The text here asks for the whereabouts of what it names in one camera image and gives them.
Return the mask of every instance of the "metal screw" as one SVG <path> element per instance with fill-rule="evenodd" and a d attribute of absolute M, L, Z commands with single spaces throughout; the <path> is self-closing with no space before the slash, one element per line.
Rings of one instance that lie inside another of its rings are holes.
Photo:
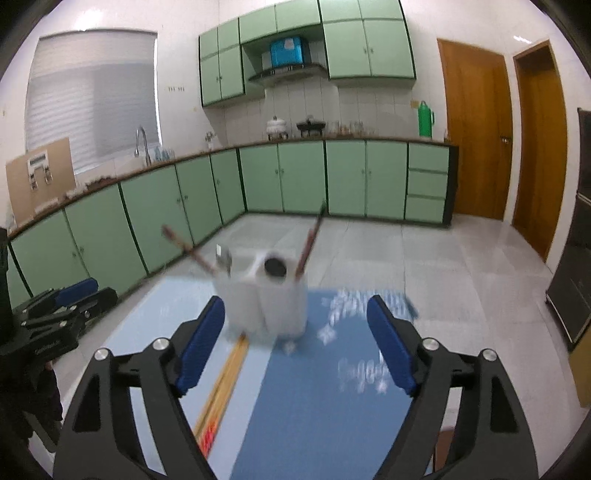
<path fill-rule="evenodd" d="M 425 350 L 434 352 L 439 348 L 439 342 L 435 338 L 425 338 L 423 339 L 423 346 Z"/>
<path fill-rule="evenodd" d="M 489 362 L 494 362 L 498 358 L 496 352 L 490 348 L 484 349 L 482 351 L 482 356 L 484 357 L 484 360 L 488 360 Z"/>
<path fill-rule="evenodd" d="M 154 343 L 152 343 L 152 347 L 154 348 L 154 350 L 165 350 L 166 348 L 168 348 L 169 343 L 170 342 L 167 338 L 156 338 L 156 340 L 154 340 Z"/>
<path fill-rule="evenodd" d="M 98 360 L 99 362 L 101 360 L 104 360 L 105 358 L 107 358 L 109 356 L 109 351 L 106 348 L 99 348 L 96 352 L 95 352 L 95 360 Z"/>

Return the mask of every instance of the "window blind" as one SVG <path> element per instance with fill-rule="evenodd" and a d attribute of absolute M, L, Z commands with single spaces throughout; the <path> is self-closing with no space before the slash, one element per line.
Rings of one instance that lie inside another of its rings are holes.
<path fill-rule="evenodd" d="M 140 125 L 157 144 L 155 39 L 119 30 L 41 38 L 27 90 L 27 149 L 69 137 L 76 174 L 132 154 Z"/>

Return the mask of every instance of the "blue gripper pad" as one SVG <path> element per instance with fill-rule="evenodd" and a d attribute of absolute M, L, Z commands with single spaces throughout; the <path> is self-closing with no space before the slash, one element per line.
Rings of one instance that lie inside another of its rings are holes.
<path fill-rule="evenodd" d="M 181 395 L 185 395 L 199 382 L 222 330 L 225 316 L 223 301 L 216 297 L 181 354 L 181 371 L 175 383 Z"/>
<path fill-rule="evenodd" d="M 413 356 L 388 320 L 386 312 L 374 298 L 368 301 L 367 318 L 369 329 L 382 352 L 394 383 L 407 395 L 412 395 L 417 388 L 413 377 Z"/>
<path fill-rule="evenodd" d="M 63 288 L 56 295 L 56 307 L 68 307 L 74 305 L 88 295 L 96 293 L 99 289 L 99 283 L 92 277 L 74 283 Z"/>

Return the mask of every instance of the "black equipment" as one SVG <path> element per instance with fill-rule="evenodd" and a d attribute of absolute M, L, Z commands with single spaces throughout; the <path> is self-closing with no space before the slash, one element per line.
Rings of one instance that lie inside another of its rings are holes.
<path fill-rule="evenodd" d="M 215 480 L 178 399 L 194 387 L 222 328 L 223 302 L 212 297 L 199 318 L 142 352 L 99 349 L 68 410 L 54 464 L 56 480 Z M 524 412 L 496 352 L 449 352 L 392 316 L 380 296 L 368 303 L 369 327 L 394 382 L 413 398 L 375 479 L 533 480 L 537 462 Z M 129 395 L 142 389 L 166 475 L 144 461 Z M 443 469 L 423 477 L 433 454 L 449 389 L 462 387 L 454 438 Z"/>

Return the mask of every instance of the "white pot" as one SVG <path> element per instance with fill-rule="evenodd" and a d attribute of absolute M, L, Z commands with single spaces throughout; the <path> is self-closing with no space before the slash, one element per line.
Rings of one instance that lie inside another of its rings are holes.
<path fill-rule="evenodd" d="M 283 135 L 287 133 L 287 123 L 281 118 L 273 117 L 273 120 L 267 122 L 267 135 L 274 137 L 277 135 Z"/>

